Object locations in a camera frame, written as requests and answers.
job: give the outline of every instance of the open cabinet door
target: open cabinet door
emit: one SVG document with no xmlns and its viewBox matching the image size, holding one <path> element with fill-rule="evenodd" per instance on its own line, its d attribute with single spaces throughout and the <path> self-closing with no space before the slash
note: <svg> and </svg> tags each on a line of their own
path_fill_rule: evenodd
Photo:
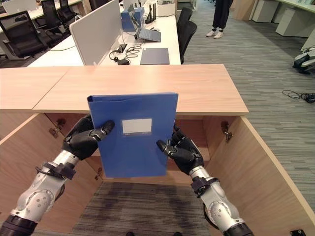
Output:
<svg viewBox="0 0 315 236">
<path fill-rule="evenodd" d="M 209 164 L 255 236 L 315 235 L 315 214 L 280 162 L 245 117 L 234 120 Z M 211 236 L 221 233 L 211 227 Z"/>
<path fill-rule="evenodd" d="M 0 141 L 0 221 L 6 220 L 19 196 L 31 185 L 35 166 L 54 160 L 60 153 L 63 135 L 54 138 L 50 128 L 55 126 L 44 114 L 34 114 Z M 102 182 L 94 179 L 95 171 L 86 161 L 78 162 L 75 171 L 65 184 L 64 194 L 37 228 L 71 232 Z"/>
</svg>

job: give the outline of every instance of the gray carpet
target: gray carpet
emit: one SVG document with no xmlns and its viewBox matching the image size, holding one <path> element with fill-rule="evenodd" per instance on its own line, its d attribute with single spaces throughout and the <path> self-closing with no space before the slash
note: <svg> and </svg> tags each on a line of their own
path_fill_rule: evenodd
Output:
<svg viewBox="0 0 315 236">
<path fill-rule="evenodd" d="M 224 63 L 250 111 L 249 120 L 315 210 L 315 104 L 281 93 L 283 89 L 315 91 L 315 75 L 302 75 L 292 68 L 292 59 L 306 39 L 282 37 L 275 33 L 275 24 L 232 18 L 223 38 L 206 38 L 214 5 L 198 3 L 191 18 L 198 30 L 185 64 Z M 203 236 L 209 235 L 206 228 L 201 203 L 189 187 L 104 183 L 74 233 L 120 236 L 134 230 L 138 235 L 167 236 L 178 230 Z"/>
<path fill-rule="evenodd" d="M 104 182 L 74 227 L 75 235 L 209 236 L 202 202 L 187 186 Z M 66 236 L 39 232 L 36 236 Z"/>
<path fill-rule="evenodd" d="M 281 92 L 315 92 L 315 73 L 304 75 L 292 60 L 305 38 L 283 37 L 277 24 L 243 22 L 230 17 L 223 38 L 206 38 L 213 4 L 199 0 L 191 20 L 198 25 L 185 64 L 223 63 L 235 83 L 255 129 L 279 159 L 315 210 L 315 103 Z"/>
</svg>

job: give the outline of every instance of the office chair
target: office chair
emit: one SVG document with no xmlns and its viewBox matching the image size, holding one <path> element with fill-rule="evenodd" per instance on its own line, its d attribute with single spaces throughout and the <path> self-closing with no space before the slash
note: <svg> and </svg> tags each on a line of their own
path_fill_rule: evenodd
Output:
<svg viewBox="0 0 315 236">
<path fill-rule="evenodd" d="M 63 24 L 59 18 L 54 0 L 42 0 L 41 5 L 44 12 L 44 18 L 37 18 L 35 22 L 39 25 L 37 30 L 44 30 L 45 35 L 49 38 L 49 44 L 58 42 L 65 38 L 65 36 L 70 35 L 69 29 L 66 25 Z M 61 26 L 64 27 L 65 32 L 61 31 Z"/>
<path fill-rule="evenodd" d="M 179 37 L 182 27 L 185 26 L 186 21 L 189 21 L 192 15 L 192 10 L 186 7 L 183 7 L 181 14 L 177 22 L 177 37 Z"/>
<path fill-rule="evenodd" d="M 71 10 L 68 4 L 68 0 L 59 0 L 59 3 L 60 10 L 58 11 L 58 14 L 63 23 L 72 20 L 76 15 L 78 15 L 78 13 L 75 13 Z"/>
<path fill-rule="evenodd" d="M 181 64 L 184 63 L 184 54 L 185 54 L 186 48 L 192 36 L 196 33 L 196 31 L 197 31 L 197 25 L 191 21 L 186 21 L 184 23 L 184 26 L 181 29 L 181 34 L 179 35 L 179 39 L 178 39 Z"/>
<path fill-rule="evenodd" d="M 94 11 L 95 9 L 103 6 L 104 4 L 108 3 L 110 0 L 89 0 L 91 5 L 91 10 Z"/>
<path fill-rule="evenodd" d="M 1 17 L 0 27 L 9 40 L 3 40 L 3 43 L 19 58 L 34 56 L 48 48 L 27 11 Z"/>
</svg>

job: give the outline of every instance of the blue box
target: blue box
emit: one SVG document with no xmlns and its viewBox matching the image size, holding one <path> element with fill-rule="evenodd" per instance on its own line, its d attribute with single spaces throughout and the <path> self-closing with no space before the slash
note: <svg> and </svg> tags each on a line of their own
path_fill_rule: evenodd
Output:
<svg viewBox="0 0 315 236">
<path fill-rule="evenodd" d="M 138 7 L 134 9 L 135 11 L 135 18 L 137 22 L 139 23 L 140 27 L 143 25 L 143 14 L 144 14 L 144 8 L 143 7 Z M 133 26 L 133 23 L 131 21 L 131 18 L 129 16 L 129 12 L 124 10 L 121 13 L 122 16 L 122 26 L 123 26 L 123 31 L 124 32 L 134 32 L 135 28 Z"/>
</svg>

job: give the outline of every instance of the person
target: person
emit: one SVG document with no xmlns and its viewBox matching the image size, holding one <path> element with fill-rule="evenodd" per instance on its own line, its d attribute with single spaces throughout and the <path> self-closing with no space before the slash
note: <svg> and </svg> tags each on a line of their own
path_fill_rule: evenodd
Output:
<svg viewBox="0 0 315 236">
<path fill-rule="evenodd" d="M 226 22 L 229 15 L 230 7 L 233 0 L 217 0 L 215 16 L 213 18 L 212 30 L 206 34 L 207 37 L 214 36 L 215 39 L 222 38 L 223 30 L 226 26 Z"/>
</svg>

